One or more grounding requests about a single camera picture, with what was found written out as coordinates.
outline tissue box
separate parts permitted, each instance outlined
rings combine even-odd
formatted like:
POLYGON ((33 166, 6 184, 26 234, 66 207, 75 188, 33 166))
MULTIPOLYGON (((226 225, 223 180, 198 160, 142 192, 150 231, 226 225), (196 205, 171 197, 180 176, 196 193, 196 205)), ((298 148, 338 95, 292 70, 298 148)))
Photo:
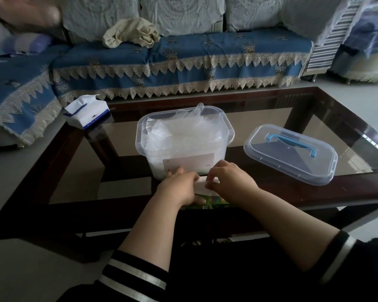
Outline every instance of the tissue box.
POLYGON ((66 108, 63 114, 66 122, 80 129, 87 129, 109 111, 106 101, 96 99, 96 95, 82 95, 66 108))

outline person's left hand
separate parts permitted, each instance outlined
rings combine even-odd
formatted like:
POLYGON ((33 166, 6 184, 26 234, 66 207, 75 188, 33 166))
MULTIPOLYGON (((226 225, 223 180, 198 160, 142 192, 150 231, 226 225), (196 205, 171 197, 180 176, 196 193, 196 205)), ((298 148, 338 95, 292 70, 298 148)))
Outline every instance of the person's left hand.
POLYGON ((196 172, 185 172, 178 167, 175 173, 169 171, 166 179, 157 187, 156 195, 161 199, 174 202, 180 207, 196 203, 205 204, 206 200, 195 195, 193 184, 199 180, 196 172))

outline striped sleeve cuff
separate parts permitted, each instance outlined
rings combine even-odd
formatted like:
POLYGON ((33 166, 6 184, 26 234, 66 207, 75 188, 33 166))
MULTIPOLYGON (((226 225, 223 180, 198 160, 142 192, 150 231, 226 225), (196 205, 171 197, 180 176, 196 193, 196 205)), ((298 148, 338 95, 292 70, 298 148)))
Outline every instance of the striped sleeve cuff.
POLYGON ((317 263, 307 272, 310 278, 318 280, 320 284, 329 282, 347 258, 356 241, 348 233, 339 231, 317 263))
POLYGON ((162 301, 168 273, 131 254, 116 250, 95 285, 120 301, 162 301))

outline person's right hand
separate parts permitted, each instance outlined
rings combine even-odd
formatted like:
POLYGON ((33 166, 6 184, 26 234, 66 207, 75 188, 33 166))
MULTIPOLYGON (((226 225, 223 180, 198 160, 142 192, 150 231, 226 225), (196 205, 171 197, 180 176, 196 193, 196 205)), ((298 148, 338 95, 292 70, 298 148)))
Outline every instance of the person's right hand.
POLYGON ((247 172, 236 164, 225 160, 218 161, 210 169, 207 176, 206 188, 218 193, 224 200, 242 207, 248 200, 254 199, 260 188, 247 172), (218 177, 220 183, 214 182, 218 177))

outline blue pillow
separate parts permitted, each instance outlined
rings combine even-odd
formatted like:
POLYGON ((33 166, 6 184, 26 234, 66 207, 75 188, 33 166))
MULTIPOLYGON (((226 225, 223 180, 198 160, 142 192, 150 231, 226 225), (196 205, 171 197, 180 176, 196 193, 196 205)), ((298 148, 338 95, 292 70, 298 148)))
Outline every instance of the blue pillow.
POLYGON ((45 34, 15 34, 0 41, 0 56, 33 55, 43 52, 52 42, 52 37, 45 34))

